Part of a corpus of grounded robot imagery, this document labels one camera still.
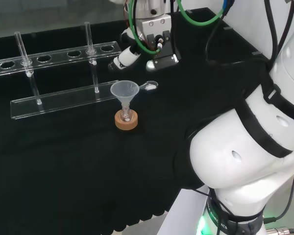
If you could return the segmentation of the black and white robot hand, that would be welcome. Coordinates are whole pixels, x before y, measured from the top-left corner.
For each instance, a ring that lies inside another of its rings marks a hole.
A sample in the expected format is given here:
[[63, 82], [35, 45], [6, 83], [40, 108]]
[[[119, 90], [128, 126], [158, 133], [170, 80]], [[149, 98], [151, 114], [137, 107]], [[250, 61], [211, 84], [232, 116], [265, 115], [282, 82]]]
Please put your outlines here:
[[[160, 50], [147, 61], [147, 71], [157, 71], [177, 65], [181, 55], [175, 45], [174, 28], [170, 15], [163, 14], [149, 19], [137, 19], [133, 24], [137, 29], [137, 37], [144, 46], [148, 46], [149, 50]], [[121, 34], [121, 42], [128, 47], [110, 62], [108, 68], [111, 72], [130, 68], [143, 54], [130, 28], [125, 29]]]

